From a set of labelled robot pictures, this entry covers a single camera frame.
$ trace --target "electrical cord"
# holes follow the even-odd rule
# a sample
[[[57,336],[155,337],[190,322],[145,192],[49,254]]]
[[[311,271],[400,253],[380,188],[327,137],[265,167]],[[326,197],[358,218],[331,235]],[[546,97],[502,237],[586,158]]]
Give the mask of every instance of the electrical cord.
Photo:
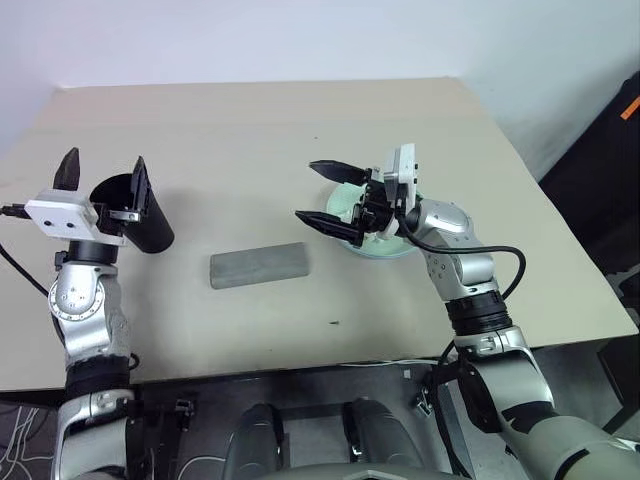
[[[44,295],[45,297],[49,298],[49,292],[42,286],[40,285],[40,283],[38,283],[38,281],[33,278],[31,276],[31,274],[29,272],[27,272],[24,268],[22,268],[22,265],[20,265],[10,254],[9,252],[7,252],[4,247],[2,246],[2,244],[0,243],[0,255],[2,255],[2,257],[9,262],[9,265],[11,265],[13,268],[15,268],[18,273],[20,275],[22,275],[31,285],[33,285],[33,287],[38,290],[42,295]],[[58,339],[60,340],[60,342],[64,345],[64,334],[62,333],[62,329],[60,328],[60,324],[58,323],[58,320],[56,319],[56,317],[54,317],[53,315],[51,315],[51,321],[53,322],[53,328],[56,331],[56,335],[58,336]]]
[[[182,466],[182,468],[180,469],[180,472],[178,473],[177,480],[182,480],[182,475],[184,475],[184,472],[187,470],[187,468],[189,467],[189,465],[191,465],[192,463],[195,463],[195,462],[199,462],[199,461],[201,461],[201,460],[212,460],[212,461],[215,461],[215,462],[222,462],[222,463],[226,462],[226,460],[225,460],[224,458],[222,458],[222,457],[213,457],[213,456],[211,456],[211,455],[200,455],[200,456],[198,456],[198,457],[190,458],[190,459],[189,459],[189,460],[188,460],[188,461],[187,461],[187,462]]]
[[[44,417],[42,417],[42,420],[40,421],[40,423],[38,424],[36,429],[24,438],[24,442],[25,443],[33,440],[35,438],[35,436],[38,435],[38,433],[40,433],[40,430],[42,430],[42,427],[44,427],[44,424],[47,423],[47,419],[49,418],[49,414],[50,413],[51,413],[50,410],[47,410],[45,412]],[[4,444],[0,443],[0,448],[3,449],[3,450],[7,450],[9,448],[9,445],[4,445]]]
[[[520,280],[524,276],[524,271],[527,267],[527,259],[524,256],[524,253],[516,247],[509,247],[506,245],[495,245],[490,247],[467,247],[467,248],[449,248],[449,247],[436,247],[433,245],[429,245],[424,243],[420,239],[418,239],[412,232],[409,230],[409,226],[407,225],[406,219],[403,213],[399,211],[396,212],[396,218],[398,220],[398,226],[400,231],[404,234],[405,237],[409,239],[411,243],[413,243],[416,247],[421,248],[422,250],[426,250],[431,253],[438,253],[444,255],[462,255],[462,254],[473,254],[473,253],[494,253],[494,252],[506,252],[512,253],[516,257],[518,257],[518,271],[516,272],[515,277],[511,284],[506,288],[504,293],[502,294],[502,298],[506,300],[506,298],[513,293],[516,289]]]
[[[469,472],[462,464],[458,455],[453,448],[453,443],[451,442],[451,436],[449,435],[449,428],[447,427],[447,422],[444,418],[444,414],[442,413],[442,405],[440,405],[440,400],[438,398],[438,386],[439,386],[439,373],[440,369],[444,366],[447,356],[451,353],[451,350],[454,348],[453,341],[449,342],[447,348],[445,348],[444,352],[440,356],[438,360],[438,364],[431,371],[431,384],[429,386],[429,392],[431,394],[431,402],[433,407],[433,412],[436,417],[436,426],[438,427],[438,433],[440,434],[440,438],[442,439],[442,443],[444,444],[444,448],[447,451],[447,457],[449,457],[449,463],[451,464],[451,471],[454,475],[462,475],[465,478],[471,478]]]

